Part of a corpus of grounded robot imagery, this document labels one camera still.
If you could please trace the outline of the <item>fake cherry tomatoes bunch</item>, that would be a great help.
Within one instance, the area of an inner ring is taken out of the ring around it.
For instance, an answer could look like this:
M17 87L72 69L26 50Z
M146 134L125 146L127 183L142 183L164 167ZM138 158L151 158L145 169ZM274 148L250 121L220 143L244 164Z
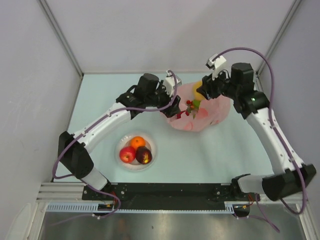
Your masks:
M200 108L200 103L201 101L200 100L187 100L186 102L186 110L182 110L180 111L177 115L176 115L176 118L177 119L180 119L182 117L183 114L185 114L186 116L192 116L193 119L196 118L196 115L199 111L199 108Z

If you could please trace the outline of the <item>pink plastic bag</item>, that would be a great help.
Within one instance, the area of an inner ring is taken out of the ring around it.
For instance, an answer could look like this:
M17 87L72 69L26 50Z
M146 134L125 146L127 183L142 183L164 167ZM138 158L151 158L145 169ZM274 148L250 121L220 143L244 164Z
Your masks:
M231 100L225 96L219 96L210 100L201 100L201 95L198 97L196 88L201 84L201 81L183 84L178 87L177 94L181 100L179 108L181 111L187 109L186 101L198 100L200 102L198 113L195 119L183 114L180 119L176 115L168 118L167 123L176 130L188 132L200 132L211 125L217 125L224 121L231 108Z

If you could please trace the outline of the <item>fake orange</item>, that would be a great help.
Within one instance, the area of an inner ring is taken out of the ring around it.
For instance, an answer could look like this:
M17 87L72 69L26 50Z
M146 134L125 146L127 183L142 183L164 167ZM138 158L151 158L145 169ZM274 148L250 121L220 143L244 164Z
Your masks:
M130 146L137 150L139 147L145 147L146 141L141 136L135 136L130 140Z

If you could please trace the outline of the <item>fake dark purple fruit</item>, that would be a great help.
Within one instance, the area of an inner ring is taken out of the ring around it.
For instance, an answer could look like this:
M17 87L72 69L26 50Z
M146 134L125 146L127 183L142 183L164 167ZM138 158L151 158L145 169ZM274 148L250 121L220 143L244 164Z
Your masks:
M153 160L153 155L147 147L142 146L136 150L135 158L140 164L146 165Z

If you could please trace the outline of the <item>fake red apple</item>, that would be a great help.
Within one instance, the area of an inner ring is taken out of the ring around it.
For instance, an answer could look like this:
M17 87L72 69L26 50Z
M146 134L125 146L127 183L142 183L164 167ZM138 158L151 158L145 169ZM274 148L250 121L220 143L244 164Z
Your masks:
M123 163L130 164L136 158L136 150L132 146L126 146L120 150L119 158Z

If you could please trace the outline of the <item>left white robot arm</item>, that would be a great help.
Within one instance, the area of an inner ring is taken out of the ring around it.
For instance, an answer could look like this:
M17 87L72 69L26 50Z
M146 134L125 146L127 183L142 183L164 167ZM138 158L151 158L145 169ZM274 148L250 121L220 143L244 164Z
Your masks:
M74 133L67 131L58 139L58 156L52 170L56 175L58 164L62 163L70 177L85 183L93 189L100 200L110 196L109 180L95 168L90 153L113 130L131 121L143 112L161 112L171 118L180 112L181 98L178 87L182 81L168 70L164 80L151 73L144 73L137 84L116 98L115 103L98 119Z

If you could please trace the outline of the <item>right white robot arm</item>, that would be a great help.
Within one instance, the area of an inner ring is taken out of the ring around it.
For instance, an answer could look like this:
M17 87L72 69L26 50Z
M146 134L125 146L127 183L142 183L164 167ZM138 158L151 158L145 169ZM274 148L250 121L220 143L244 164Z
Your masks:
M233 107L255 131L270 160L273 174L256 176L244 174L234 178L237 182L230 188L231 196L242 201L249 193L265 194L278 201L306 189L317 170L313 164L305 164L295 153L269 110L267 96L255 90L254 70L249 63L234 63L231 73L225 64L209 63L212 73L202 78L196 90L207 100L219 96L233 100Z

